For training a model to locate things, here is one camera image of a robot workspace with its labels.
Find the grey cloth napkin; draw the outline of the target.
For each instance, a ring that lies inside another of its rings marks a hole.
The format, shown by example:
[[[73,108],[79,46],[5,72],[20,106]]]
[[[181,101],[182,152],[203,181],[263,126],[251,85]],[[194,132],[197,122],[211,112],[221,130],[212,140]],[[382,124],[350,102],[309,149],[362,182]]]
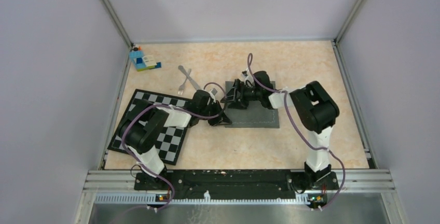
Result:
[[[225,110],[227,117],[230,118],[232,124],[229,128],[271,128],[278,129],[279,113],[273,109],[268,96],[271,91],[266,90],[259,84],[245,82],[248,87],[254,88],[255,100],[249,101],[247,109],[234,109],[228,107]]]

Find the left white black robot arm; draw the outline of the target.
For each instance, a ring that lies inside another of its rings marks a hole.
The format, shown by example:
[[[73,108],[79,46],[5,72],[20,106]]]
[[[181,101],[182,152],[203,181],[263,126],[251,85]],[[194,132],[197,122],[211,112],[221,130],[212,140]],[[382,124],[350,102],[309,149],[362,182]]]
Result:
[[[167,179],[166,166],[156,150],[160,133],[166,128],[191,128],[200,120],[206,120],[212,127],[232,124],[225,114],[225,106],[221,106],[211,92],[197,90],[183,106],[141,99],[120,120],[115,134],[121,138],[123,149],[147,174],[147,183],[153,189],[161,189]]]

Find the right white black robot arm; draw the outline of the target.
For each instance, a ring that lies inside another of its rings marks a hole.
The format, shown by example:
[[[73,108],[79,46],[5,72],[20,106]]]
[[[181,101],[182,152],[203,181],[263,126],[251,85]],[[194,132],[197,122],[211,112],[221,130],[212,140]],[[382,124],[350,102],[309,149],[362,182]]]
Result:
[[[318,189],[332,171],[328,148],[339,107],[318,81],[295,90],[276,90],[266,71],[243,74],[245,80],[236,79],[222,102],[228,108],[240,110],[247,109],[250,101],[259,101],[270,110],[294,106],[309,135],[305,141],[310,152],[305,161],[304,181],[309,188]]]

